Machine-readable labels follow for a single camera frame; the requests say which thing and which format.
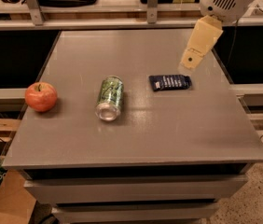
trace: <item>soda can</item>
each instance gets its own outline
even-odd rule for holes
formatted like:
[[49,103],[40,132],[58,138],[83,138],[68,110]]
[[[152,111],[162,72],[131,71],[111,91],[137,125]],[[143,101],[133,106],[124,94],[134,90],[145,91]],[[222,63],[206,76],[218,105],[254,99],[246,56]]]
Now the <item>soda can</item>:
[[123,103],[123,82],[119,77],[110,76],[103,80],[96,104],[96,115],[105,121],[116,119]]

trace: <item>floor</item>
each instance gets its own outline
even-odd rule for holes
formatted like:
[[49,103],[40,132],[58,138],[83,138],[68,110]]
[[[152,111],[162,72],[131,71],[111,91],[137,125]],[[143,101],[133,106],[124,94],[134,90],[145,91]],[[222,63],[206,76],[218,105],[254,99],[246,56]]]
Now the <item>floor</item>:
[[[263,134],[263,117],[250,118],[259,135]],[[231,198],[218,202],[218,211],[201,224],[263,224],[263,163],[247,172],[248,182]],[[49,206],[37,205],[30,224],[55,224]]]

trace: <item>drawer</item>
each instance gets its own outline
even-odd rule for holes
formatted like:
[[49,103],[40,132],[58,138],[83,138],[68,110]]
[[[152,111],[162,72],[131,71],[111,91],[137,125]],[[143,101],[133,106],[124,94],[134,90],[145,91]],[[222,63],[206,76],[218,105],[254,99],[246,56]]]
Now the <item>drawer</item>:
[[61,223],[104,223],[155,221],[156,223],[174,223],[183,219],[190,223],[192,219],[210,217],[217,210],[216,203],[182,204],[140,204],[140,205],[94,205],[83,207],[56,207],[52,214]]
[[101,203],[230,197],[245,175],[46,179],[25,182],[40,203]]

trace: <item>background wall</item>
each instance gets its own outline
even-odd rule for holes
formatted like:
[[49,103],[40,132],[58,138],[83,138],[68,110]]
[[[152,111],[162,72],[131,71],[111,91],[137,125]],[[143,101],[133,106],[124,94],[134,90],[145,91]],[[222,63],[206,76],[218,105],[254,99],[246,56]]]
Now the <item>background wall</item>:
[[263,83],[263,26],[225,27],[215,50],[235,84]]
[[0,31],[0,88],[34,83],[59,31]]

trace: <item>can lid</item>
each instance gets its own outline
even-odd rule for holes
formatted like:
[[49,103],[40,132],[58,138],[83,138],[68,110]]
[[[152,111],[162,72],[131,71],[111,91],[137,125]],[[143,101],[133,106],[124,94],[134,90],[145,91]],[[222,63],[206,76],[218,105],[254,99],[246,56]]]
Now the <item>can lid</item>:
[[108,76],[107,78],[117,78],[118,80],[120,80],[122,82],[122,79],[118,76]]
[[104,121],[113,121],[120,115],[120,110],[110,104],[99,104],[96,107],[96,115]]

